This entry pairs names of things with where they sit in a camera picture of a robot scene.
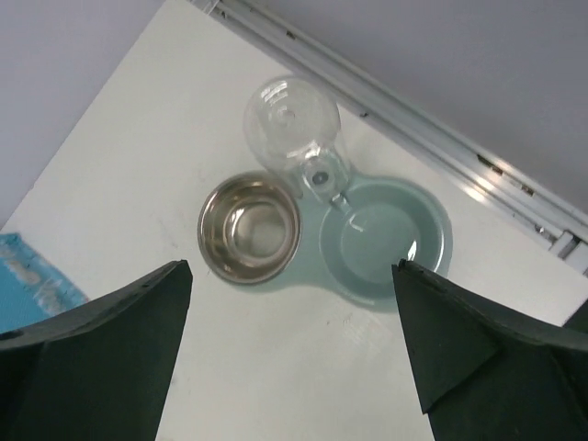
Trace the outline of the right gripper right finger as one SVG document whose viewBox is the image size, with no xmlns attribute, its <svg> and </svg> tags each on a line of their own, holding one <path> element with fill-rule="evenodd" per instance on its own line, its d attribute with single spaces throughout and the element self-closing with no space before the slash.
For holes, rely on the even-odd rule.
<svg viewBox="0 0 588 441">
<path fill-rule="evenodd" d="M 421 411 L 436 440 L 584 440 L 587 307 L 562 326 L 416 264 L 391 268 Z"/>
</svg>

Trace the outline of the blue patterned pet tent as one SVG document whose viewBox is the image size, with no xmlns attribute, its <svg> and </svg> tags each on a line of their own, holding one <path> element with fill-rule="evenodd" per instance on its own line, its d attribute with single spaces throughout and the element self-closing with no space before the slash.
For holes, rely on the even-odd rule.
<svg viewBox="0 0 588 441">
<path fill-rule="evenodd" d="M 1 332 L 42 322 L 77 308 L 89 298 L 17 233 L 0 239 Z"/>
</svg>

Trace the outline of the stainless steel pet bowl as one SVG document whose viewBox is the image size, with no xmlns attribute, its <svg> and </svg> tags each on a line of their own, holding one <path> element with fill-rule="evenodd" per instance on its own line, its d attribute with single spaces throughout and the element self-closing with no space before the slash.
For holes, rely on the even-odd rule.
<svg viewBox="0 0 588 441">
<path fill-rule="evenodd" d="M 301 229 L 300 210 L 286 186 L 266 171 L 249 171 L 207 196 L 198 217 L 198 248 L 220 279 L 258 285 L 288 266 Z"/>
</svg>

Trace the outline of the clear plastic water bottle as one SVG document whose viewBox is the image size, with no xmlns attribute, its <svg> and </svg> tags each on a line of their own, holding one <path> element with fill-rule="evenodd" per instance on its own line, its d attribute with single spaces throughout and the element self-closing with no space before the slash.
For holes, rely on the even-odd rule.
<svg viewBox="0 0 588 441">
<path fill-rule="evenodd" d="M 243 131 L 256 160 L 293 196 L 324 204 L 343 200 L 352 167 L 332 96 L 295 75 L 260 85 L 247 102 Z"/>
</svg>

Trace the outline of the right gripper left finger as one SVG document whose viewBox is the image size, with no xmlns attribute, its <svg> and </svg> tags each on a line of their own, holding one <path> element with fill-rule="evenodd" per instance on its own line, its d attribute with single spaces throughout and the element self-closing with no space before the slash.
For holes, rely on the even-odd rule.
<svg viewBox="0 0 588 441">
<path fill-rule="evenodd" d="M 4 440 L 154 440 L 193 276 L 169 262 L 124 288 L 1 335 Z"/>
</svg>

